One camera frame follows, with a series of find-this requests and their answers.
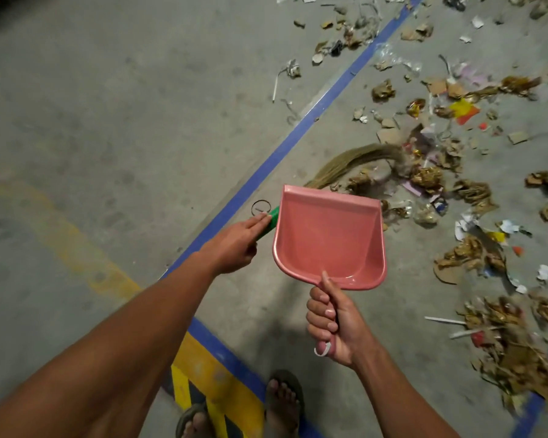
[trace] black ring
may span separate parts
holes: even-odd
[[[254,206],[258,203],[266,203],[268,205],[268,210],[259,210],[259,209],[256,209],[256,213],[254,213]],[[272,205],[270,204],[270,201],[268,200],[257,200],[257,201],[254,201],[254,203],[252,204],[252,215],[253,216],[256,216],[258,213],[260,212],[270,212],[272,210]]]

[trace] person's right arm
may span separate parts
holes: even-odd
[[[452,427],[412,387],[387,350],[373,336],[355,304],[323,272],[322,287],[311,289],[308,332],[321,353],[335,334],[328,356],[355,370],[365,387],[382,434],[387,438],[458,438]],[[339,319],[341,329],[335,320]]]

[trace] flip-flop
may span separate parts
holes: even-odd
[[[299,383],[299,379],[295,377],[292,372],[284,369],[279,369],[270,375],[270,378],[268,379],[268,383],[270,383],[270,381],[272,380],[278,381],[278,384],[286,383],[288,388],[296,394],[296,399],[299,400],[299,405],[300,405],[299,416],[303,416],[304,415],[304,395],[303,395],[303,388]],[[264,415],[266,414],[266,411],[269,410],[273,406],[273,404],[276,402],[280,402],[280,401],[275,395],[271,394],[270,392],[268,392],[268,390],[266,390],[266,402],[265,402]]]
[[[209,417],[206,403],[193,404],[192,406],[190,406],[190,408],[185,410],[185,412],[183,413],[183,415],[181,416],[179,420],[179,423],[176,425],[176,432],[175,432],[176,438],[183,438],[184,427],[187,425],[189,421],[193,420],[193,417],[195,416],[196,413],[200,413],[200,412],[206,413],[207,417]]]

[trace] forearm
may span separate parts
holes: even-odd
[[[193,254],[125,304],[0,404],[0,436],[137,436],[214,276]]]
[[[370,333],[354,357],[354,369],[365,387],[386,438],[450,437],[458,434],[412,387],[387,350]]]

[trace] person's left hand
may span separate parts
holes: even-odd
[[[257,252],[256,240],[271,219],[271,215],[261,213],[227,226],[199,252],[210,258],[216,274],[235,272],[252,262]]]

